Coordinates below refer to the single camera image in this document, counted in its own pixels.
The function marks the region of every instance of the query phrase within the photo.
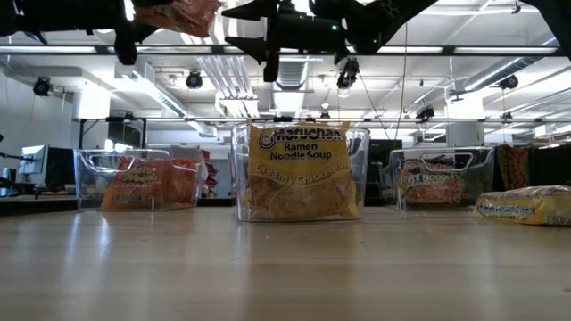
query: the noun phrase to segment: security camera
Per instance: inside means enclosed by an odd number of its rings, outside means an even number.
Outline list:
[[[203,86],[203,78],[199,70],[190,70],[190,75],[186,78],[186,86],[190,89],[198,89]]]
[[[519,85],[519,80],[515,75],[511,75],[498,83],[498,87],[505,90],[505,89],[515,89]]]
[[[347,62],[343,66],[337,79],[337,88],[344,90],[349,89],[355,81],[357,81],[357,74],[359,73],[359,62],[357,58],[347,58]]]
[[[34,94],[42,97],[49,97],[54,93],[54,86],[49,77],[39,77],[34,85]]]
[[[434,117],[434,108],[426,106],[417,111],[417,119],[431,119]]]

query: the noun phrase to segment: maruchan logo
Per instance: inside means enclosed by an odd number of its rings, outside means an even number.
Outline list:
[[[273,149],[274,147],[276,147],[276,138],[273,135],[267,136],[261,134],[260,140],[258,141],[258,145],[260,146],[261,149],[265,150]]]
[[[258,144],[261,149],[271,150],[277,143],[295,141],[343,140],[341,133],[334,129],[325,128],[282,128],[271,136],[260,135]]]

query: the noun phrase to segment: desk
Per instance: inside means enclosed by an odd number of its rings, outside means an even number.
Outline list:
[[[0,218],[5,320],[570,320],[571,230],[231,208]]]

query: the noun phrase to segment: clear plastic bin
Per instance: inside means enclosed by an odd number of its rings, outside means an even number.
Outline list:
[[[493,186],[493,148],[405,149],[391,153],[400,210],[462,209]]]
[[[75,151],[80,210],[175,210],[199,197],[200,163],[156,150]]]
[[[238,207],[248,222],[359,219],[369,132],[315,123],[232,128]]]

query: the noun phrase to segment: red object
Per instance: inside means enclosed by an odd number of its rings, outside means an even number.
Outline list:
[[[122,157],[107,187],[104,210],[166,210],[194,205],[195,160],[142,160]]]
[[[208,37],[208,29],[221,6],[218,0],[173,0],[170,4],[135,7],[135,18],[157,28]]]

